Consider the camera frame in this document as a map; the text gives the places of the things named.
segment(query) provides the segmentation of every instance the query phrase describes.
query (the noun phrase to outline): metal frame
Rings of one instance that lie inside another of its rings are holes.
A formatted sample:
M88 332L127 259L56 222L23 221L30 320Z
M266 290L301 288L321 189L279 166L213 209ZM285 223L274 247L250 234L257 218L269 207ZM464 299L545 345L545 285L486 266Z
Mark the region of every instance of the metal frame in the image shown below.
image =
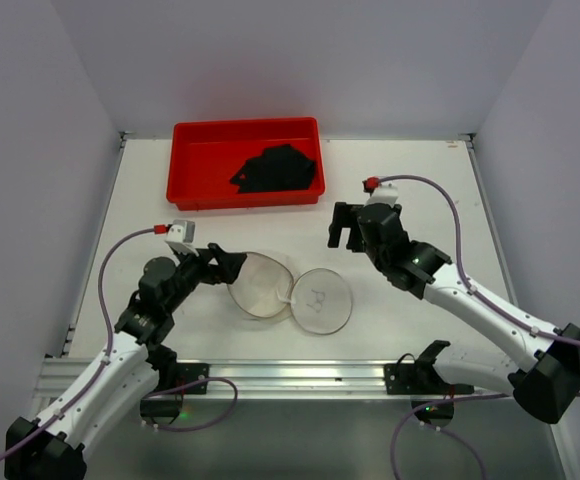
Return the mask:
M68 324L68 330L66 332L66 338L61 346L61 357L67 357L70 353L70 347L72 346L72 339L74 338L75 331L77 330L77 320L79 319L79 311L81 310L81 304L83 303L83 298L86 295L86 287L88 285L88 278L92 266L94 265L94 259L97 253L97 247L99 246L99 240L101 238L101 232L103 231L103 225L106 221L106 216L108 215L108 207L110 206L110 201L112 200L112 193L114 192L114 186L117 183L117 176L119 174L119 166L121 165L121 159L123 158L123 151L126 147L126 142L128 139L127 132L119 132L119 152L115 159L116 170L113 178L108 185L108 192L106 194L105 206L101 210L101 216L97 222L97 241L92 243L90 253L88 255L88 273L83 276L81 285L79 286L78 303L77 308L74 309L70 317L70 323Z
M497 251L497 257L499 258L499 264L501 266L501 271L503 274L503 281L506 284L506 289L508 290L508 296L510 297L510 302L518 306L519 302L517 299L517 293L512 284L512 279L510 277L510 270L508 269L508 263L503 252L503 247L501 245L501 239L499 238L499 233L497 227L494 223L494 217L492 216L492 209L490 207L490 202L488 196L486 195L483 180L481 177L481 171L479 169L479 163L477 161L477 156L474 150L475 138L471 136L466 140L466 147L468 150L468 155L470 156L470 162L472 163L472 169L477 178L477 187L479 188L479 193L483 201L483 206L486 211L486 219L488 220L488 225L490 226L490 232L492 233L492 238L494 240L494 246ZM580 462L576 456L575 449L573 448L572 438L568 433L568 428L565 426L564 422L560 422L556 425L551 425L550 430L552 432L552 439L554 441L557 452L559 453L559 459L561 460L561 467L563 468L564 474L568 480L578 480L580 479Z
M179 360L196 363L199 360ZM244 399L388 399L383 380L383 366L392 360L363 361L233 361L217 360L210 364L210 376L226 377L239 387ZM412 363L406 359L403 363ZM58 398L90 364L89 359L49 358L43 363L34 390L32 414ZM208 386L203 398L232 397L232 389L216 383ZM391 398L409 399L410 395Z

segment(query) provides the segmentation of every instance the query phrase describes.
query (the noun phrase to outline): plastic lid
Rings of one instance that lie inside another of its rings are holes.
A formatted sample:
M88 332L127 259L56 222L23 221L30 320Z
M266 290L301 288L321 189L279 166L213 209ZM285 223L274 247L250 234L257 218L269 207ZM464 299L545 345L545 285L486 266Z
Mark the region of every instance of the plastic lid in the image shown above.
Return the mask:
M330 335L348 323L352 291L338 273L317 268L299 277L290 295L290 306L301 328L316 335Z
M247 252L239 277L228 285L236 304L257 318L272 318L288 305L294 285L290 270L275 259L256 252Z

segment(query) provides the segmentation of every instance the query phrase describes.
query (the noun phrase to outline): white connector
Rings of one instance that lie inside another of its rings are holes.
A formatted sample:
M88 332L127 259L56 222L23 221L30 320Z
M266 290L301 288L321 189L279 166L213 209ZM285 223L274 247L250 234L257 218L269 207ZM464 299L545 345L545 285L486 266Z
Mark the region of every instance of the white connector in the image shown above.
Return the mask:
M394 207L398 199L399 191L395 185L391 182L381 183L374 189L374 192L372 192L366 205L372 205L373 203L386 203L388 206Z
M192 246L194 240L195 223L190 220L175 220L166 234L166 243L175 252L199 255Z

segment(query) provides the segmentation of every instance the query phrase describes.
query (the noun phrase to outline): red connector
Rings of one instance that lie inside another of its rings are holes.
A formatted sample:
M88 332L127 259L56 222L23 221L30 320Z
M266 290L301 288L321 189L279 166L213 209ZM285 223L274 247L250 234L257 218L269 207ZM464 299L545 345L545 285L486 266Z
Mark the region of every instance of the red connector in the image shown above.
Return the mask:
M369 177L363 181L363 191L366 193L374 192L379 187L379 177Z
M170 230L170 225L155 225L154 227L152 227L154 230L155 235L163 235L165 233L168 233L168 230Z

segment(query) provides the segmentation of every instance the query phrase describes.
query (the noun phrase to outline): black mount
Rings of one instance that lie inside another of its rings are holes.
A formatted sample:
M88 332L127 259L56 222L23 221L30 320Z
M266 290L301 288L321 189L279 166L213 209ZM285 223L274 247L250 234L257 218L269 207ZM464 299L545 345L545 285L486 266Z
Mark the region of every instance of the black mount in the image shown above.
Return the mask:
M434 274L450 257L429 243L410 240L401 225L401 205L350 205L337 202L330 224L328 247L337 248L344 228L350 229L346 248L365 252L372 264L399 290L422 299Z
M19 417L6 432L6 450L38 428L38 421ZM25 447L6 458L4 476L8 480L82 480L86 474L83 445L73 448L65 435L41 432Z
M174 363L169 363L168 367L167 376L162 375L159 371L159 384L154 389L155 392L188 385L210 376L210 364L203 362L179 363L176 362L176 353ZM205 395L207 389L207 384L203 383L186 388L183 395ZM181 413L181 402L171 396L145 398L139 404L139 412L145 420L173 418Z
M455 384L441 380L433 365L441 351L450 346L445 340L435 340L413 363L387 363L383 366L383 379L388 395L470 395L472 385Z
M580 341L580 328L570 323L559 336ZM513 396L533 417L557 423L580 392L580 347L553 342L535 356L538 361L528 373L508 375Z

